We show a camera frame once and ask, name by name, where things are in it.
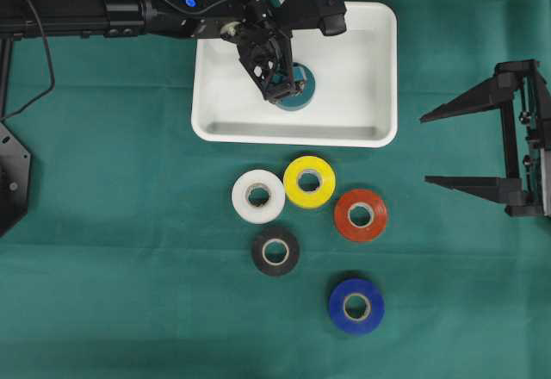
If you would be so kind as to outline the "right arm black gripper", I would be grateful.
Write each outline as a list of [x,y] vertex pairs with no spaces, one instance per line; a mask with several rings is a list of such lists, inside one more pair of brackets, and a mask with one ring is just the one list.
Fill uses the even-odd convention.
[[[496,75],[422,115],[422,123],[501,109],[505,177],[426,176],[449,190],[505,205],[511,217],[550,216],[550,85],[534,59],[498,63]],[[519,121],[527,153],[518,157]]]

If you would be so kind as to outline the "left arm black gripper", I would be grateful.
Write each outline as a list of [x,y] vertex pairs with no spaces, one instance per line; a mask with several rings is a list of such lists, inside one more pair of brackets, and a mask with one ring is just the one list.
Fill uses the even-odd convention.
[[247,0],[245,17],[220,29],[220,38],[237,47],[239,62],[271,103],[299,96],[306,86],[305,69],[294,62],[291,34],[276,20],[278,6],[273,0]]

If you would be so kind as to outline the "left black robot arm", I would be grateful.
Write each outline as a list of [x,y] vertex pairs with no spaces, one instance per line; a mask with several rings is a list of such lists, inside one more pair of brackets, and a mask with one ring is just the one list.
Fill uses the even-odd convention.
[[271,103],[301,94],[306,85],[293,62],[291,31],[278,22],[270,0],[1,0],[4,40],[146,34],[232,43]]

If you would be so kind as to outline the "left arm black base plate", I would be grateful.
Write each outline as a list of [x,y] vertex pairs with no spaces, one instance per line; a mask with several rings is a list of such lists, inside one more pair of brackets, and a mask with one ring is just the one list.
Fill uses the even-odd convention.
[[1,124],[1,236],[28,212],[32,155]]

